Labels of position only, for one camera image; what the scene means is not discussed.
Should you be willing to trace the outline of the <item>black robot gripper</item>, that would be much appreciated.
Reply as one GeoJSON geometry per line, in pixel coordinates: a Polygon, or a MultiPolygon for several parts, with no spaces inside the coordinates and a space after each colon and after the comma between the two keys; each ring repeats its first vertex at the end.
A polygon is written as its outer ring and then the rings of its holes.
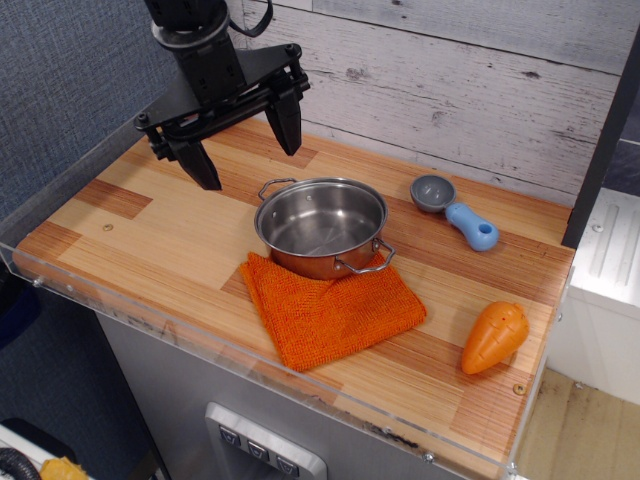
{"type": "Polygon", "coordinates": [[[178,64],[167,91],[134,120],[158,158],[177,160],[203,190],[220,191],[218,172],[200,141],[261,112],[283,151],[298,151],[299,102],[310,88],[299,45],[238,50],[224,29],[152,32],[178,64]]]}

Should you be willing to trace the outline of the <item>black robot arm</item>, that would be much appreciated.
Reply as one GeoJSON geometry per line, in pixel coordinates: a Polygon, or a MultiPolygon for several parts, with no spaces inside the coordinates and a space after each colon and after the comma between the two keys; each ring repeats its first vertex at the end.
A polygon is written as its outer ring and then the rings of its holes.
{"type": "Polygon", "coordinates": [[[258,113],[265,113],[284,152],[301,146],[300,102],[310,84],[300,66],[302,50],[289,43],[239,50],[229,32],[250,38],[271,22],[268,8],[245,30],[223,1],[149,1],[155,40],[171,52],[178,72],[168,90],[134,119],[158,159],[176,161],[203,189],[221,181],[202,142],[258,113]]]}

